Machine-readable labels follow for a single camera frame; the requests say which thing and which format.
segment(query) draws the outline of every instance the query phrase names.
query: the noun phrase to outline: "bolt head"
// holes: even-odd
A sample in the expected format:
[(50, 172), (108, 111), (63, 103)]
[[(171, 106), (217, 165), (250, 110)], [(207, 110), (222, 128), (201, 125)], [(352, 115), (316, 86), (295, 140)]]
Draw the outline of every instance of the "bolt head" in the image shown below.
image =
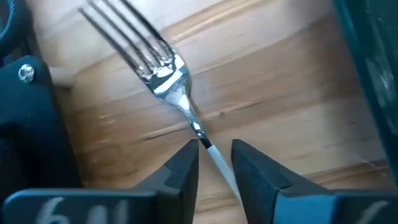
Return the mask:
[(24, 83), (30, 83), (35, 78), (35, 68), (29, 64), (24, 64), (18, 72), (18, 77)]

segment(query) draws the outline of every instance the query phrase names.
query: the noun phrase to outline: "fork tine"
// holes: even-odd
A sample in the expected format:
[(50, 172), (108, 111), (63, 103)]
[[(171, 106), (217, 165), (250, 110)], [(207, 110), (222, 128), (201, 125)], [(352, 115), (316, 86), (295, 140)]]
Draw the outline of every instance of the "fork tine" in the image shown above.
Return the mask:
[(133, 49), (133, 51), (137, 54), (137, 56), (144, 62), (145, 67), (148, 69), (148, 71), (152, 71), (154, 65), (148, 60), (148, 58), (141, 52), (141, 50), (137, 47), (137, 45), (127, 36), (125, 32), (123, 32), (110, 18), (108, 15), (105, 14), (105, 12), (100, 9), (92, 0), (88, 1), (88, 4), (96, 11), (102, 18), (109, 24), (113, 29), (115, 29), (118, 34), (123, 37), (125, 41), (130, 45), (130, 47)]
[(148, 49), (149, 53), (152, 55), (152, 57), (155, 59), (155, 61), (159, 64), (163, 64), (163, 58), (159, 51), (135, 28), (128, 19), (124, 15), (120, 13), (119, 10), (116, 9), (116, 7), (109, 2), (109, 0), (103, 0), (105, 4), (108, 5), (108, 7), (124, 22), (124, 24), (133, 31), (133, 33), (138, 37), (138, 39), (145, 45), (145, 47)]
[(133, 69), (138, 75), (143, 73), (142, 67), (132, 59), (132, 57), (121, 47), (97, 22), (91, 18), (83, 8), (78, 9), (80, 13), (87, 19), (87, 21), (108, 41), (108, 43), (117, 51), (117, 53), (124, 59), (124, 61)]
[(173, 57), (174, 50), (172, 46), (167, 43), (160, 33), (155, 29), (154, 26), (150, 24), (150, 22), (127, 0), (121, 0), (121, 2), (135, 15), (135, 17), (148, 29), (148, 31), (155, 37), (158, 41), (159, 45), (163, 48), (164, 52), (169, 57)]

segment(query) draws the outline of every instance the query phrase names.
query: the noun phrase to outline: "wooden surface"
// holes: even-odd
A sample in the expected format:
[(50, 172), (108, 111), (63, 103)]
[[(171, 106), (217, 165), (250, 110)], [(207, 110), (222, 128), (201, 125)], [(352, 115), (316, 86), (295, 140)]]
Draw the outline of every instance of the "wooden surface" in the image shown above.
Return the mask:
[[(240, 138), (326, 187), (392, 187), (329, 0), (133, 2), (187, 61), (225, 158)], [(78, 72), (58, 96), (87, 187), (131, 188), (195, 137), (77, 13), (84, 0), (29, 3), (46, 61)], [(202, 150), (195, 223), (245, 220)]]

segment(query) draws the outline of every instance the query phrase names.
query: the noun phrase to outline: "screw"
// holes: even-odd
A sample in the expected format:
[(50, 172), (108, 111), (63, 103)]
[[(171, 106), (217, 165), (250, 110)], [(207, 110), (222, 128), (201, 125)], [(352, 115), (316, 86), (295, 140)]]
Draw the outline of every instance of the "screw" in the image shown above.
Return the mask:
[(18, 77), (24, 83), (31, 83), (35, 78), (35, 68), (29, 64), (24, 64), (19, 69)]

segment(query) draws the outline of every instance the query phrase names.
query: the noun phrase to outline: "wooden table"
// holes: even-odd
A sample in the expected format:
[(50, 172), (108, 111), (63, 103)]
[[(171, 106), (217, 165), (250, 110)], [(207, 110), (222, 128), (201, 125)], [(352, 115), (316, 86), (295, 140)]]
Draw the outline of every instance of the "wooden table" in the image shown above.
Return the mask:
[[(84, 0), (29, 3), (46, 61), (78, 72), (58, 96), (87, 187), (129, 189), (195, 137), (79, 15)], [(392, 187), (330, 0), (135, 3), (185, 57), (225, 158), (240, 138), (326, 187)], [(195, 223), (245, 222), (202, 150)]]

